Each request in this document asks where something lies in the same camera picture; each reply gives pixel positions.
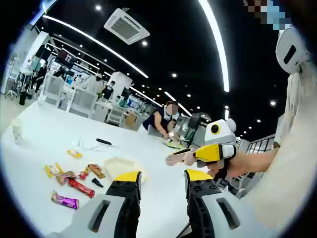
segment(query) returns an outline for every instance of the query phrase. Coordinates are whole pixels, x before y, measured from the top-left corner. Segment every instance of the black ceiling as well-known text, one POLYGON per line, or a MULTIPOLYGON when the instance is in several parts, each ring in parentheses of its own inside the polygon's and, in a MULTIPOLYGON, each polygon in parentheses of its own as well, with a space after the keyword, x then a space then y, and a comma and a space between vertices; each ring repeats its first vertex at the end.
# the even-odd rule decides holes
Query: black ceiling
MULTIPOLYGON (((217 47, 198 0, 59 0, 48 11, 48 16, 73 25, 124 56, 147 74, 147 79, 74 30, 44 18, 37 26, 57 38, 70 40, 76 47, 82 44, 83 51, 100 60, 107 59, 115 71, 130 73, 134 87, 160 104, 169 100, 163 93, 167 91, 187 110, 193 109, 191 113, 202 111, 212 120, 224 118, 224 106, 228 105, 230 117, 237 124, 237 136, 247 131, 243 138, 253 141, 273 134, 277 118, 284 112, 288 77, 275 56, 278 32, 272 25, 261 24, 260 19, 254 18, 242 0, 209 2, 226 52, 229 93, 223 90, 217 47), (95 9, 97 4, 102 6, 101 11, 95 9), (103 28, 113 11, 123 7, 130 8, 127 13, 150 32, 147 47, 142 47, 140 42, 127 45, 103 28), (173 72, 178 74, 177 78, 171 77, 173 72), (272 99, 277 101, 276 107, 270 106, 272 99)), ((97 63, 88 56, 81 57, 94 65, 97 63)), ((113 72, 107 67, 103 70, 113 72)))

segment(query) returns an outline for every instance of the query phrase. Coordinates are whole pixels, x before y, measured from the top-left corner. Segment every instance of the purple wrapper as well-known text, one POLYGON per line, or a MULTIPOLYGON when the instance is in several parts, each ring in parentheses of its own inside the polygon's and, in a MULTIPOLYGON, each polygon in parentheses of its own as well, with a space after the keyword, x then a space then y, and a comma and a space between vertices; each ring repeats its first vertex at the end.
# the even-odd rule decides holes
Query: purple wrapper
POLYGON ((52 201, 58 203, 60 205, 64 205, 67 207, 74 208, 77 210, 79 208, 79 200, 74 198, 67 198, 58 195, 58 193, 54 190, 52 194, 52 201))

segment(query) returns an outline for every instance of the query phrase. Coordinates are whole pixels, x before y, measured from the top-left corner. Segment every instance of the red wrapper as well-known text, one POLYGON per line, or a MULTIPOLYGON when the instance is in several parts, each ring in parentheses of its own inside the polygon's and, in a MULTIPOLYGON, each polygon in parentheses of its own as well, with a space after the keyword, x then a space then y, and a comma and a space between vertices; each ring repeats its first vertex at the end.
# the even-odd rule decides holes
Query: red wrapper
POLYGON ((81 191, 82 193, 88 195, 90 198, 93 198, 95 196, 95 191, 82 185, 81 183, 77 182, 74 179, 69 180, 68 185, 70 185, 70 186, 74 187, 75 189, 81 191))

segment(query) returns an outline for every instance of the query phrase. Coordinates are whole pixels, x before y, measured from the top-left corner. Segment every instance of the ceiling vent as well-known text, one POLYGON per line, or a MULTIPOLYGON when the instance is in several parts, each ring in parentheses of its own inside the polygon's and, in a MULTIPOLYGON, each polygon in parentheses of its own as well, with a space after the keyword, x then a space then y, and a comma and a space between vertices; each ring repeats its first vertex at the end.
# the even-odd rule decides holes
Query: ceiling vent
POLYGON ((119 37, 128 45, 150 35, 140 23, 120 8, 114 11, 105 23, 104 28, 119 37))

